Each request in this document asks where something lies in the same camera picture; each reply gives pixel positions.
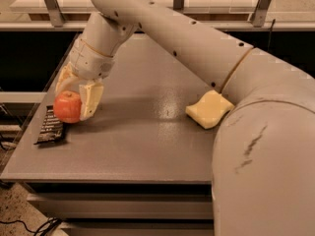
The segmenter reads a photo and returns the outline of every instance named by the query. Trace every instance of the yellow sponge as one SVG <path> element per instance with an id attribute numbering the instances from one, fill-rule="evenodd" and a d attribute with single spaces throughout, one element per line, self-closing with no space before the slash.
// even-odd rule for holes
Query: yellow sponge
<path id="1" fill-rule="evenodd" d="M 186 106 L 186 114 L 205 129 L 216 126 L 234 105 L 215 90 L 210 90 L 194 105 Z"/>

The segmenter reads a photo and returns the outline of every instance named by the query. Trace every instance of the black packet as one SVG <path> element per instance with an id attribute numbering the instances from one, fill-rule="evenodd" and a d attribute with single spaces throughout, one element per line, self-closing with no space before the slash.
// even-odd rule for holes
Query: black packet
<path id="1" fill-rule="evenodd" d="M 54 115 L 53 106 L 49 105 L 47 106 L 46 115 L 35 144 L 56 143 L 62 141 L 64 138 L 65 124 Z"/>

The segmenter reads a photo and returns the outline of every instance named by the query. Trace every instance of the gray tabletop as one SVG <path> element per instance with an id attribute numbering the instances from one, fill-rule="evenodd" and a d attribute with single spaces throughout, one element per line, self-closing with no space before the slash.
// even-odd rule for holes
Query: gray tabletop
<path id="1" fill-rule="evenodd" d="M 71 125 L 65 143 L 34 145 L 46 106 L 53 102 L 54 83 L 1 179 L 211 182 L 216 131 L 205 131 L 185 114 L 186 105 L 209 88 L 144 34 L 135 34 L 120 47 L 95 116 Z"/>

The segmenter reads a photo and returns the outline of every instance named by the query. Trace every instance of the black package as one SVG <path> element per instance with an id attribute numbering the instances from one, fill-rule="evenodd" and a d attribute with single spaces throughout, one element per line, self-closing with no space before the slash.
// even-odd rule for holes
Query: black package
<path id="1" fill-rule="evenodd" d="M 53 107 L 47 106 L 46 116 L 41 125 L 37 144 L 54 143 L 63 140 L 65 137 L 64 123 L 53 113 Z"/>

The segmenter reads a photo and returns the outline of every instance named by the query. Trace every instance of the floor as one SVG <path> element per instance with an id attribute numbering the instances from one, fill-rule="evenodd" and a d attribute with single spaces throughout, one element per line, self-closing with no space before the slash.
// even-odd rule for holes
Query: floor
<path id="1" fill-rule="evenodd" d="M 15 0 L 0 0 L 0 24 L 3 22 L 27 22 L 27 15 L 10 13 L 9 5 Z M 273 0 L 267 20 L 280 21 L 315 21 L 315 0 Z M 5 151 L 0 150 L 0 161 Z M 26 201 L 28 191 L 21 185 L 14 184 L 11 188 L 0 187 L 0 220 L 23 220 L 30 230 L 36 230 L 47 218 L 29 205 Z M 22 224 L 0 224 L 0 236 L 31 235 Z M 66 235 L 57 229 L 51 235 Z"/>

